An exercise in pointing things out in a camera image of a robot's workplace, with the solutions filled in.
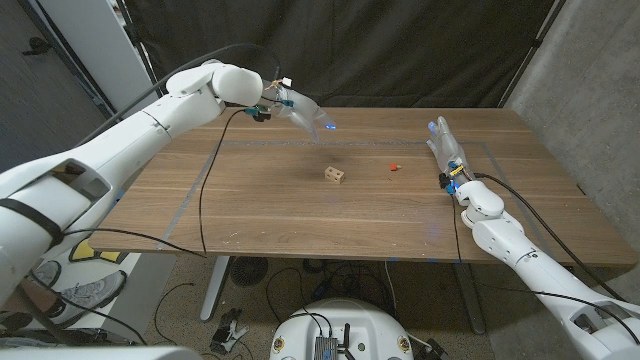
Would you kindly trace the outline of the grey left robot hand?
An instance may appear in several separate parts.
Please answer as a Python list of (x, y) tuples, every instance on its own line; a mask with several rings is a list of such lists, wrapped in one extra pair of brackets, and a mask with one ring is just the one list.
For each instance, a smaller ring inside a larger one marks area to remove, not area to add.
[(320, 141), (319, 129), (333, 131), (334, 119), (314, 100), (281, 83), (265, 82), (261, 103), (278, 118), (286, 118), (303, 130), (314, 143)]

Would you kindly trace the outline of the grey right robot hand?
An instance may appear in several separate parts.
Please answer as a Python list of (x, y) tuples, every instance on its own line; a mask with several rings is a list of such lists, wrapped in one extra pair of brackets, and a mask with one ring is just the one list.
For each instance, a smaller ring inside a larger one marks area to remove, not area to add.
[(446, 119), (439, 116), (428, 124), (430, 138), (426, 144), (431, 149), (438, 168), (439, 184), (448, 194), (454, 195), (465, 183), (474, 181), (462, 146), (452, 134)]

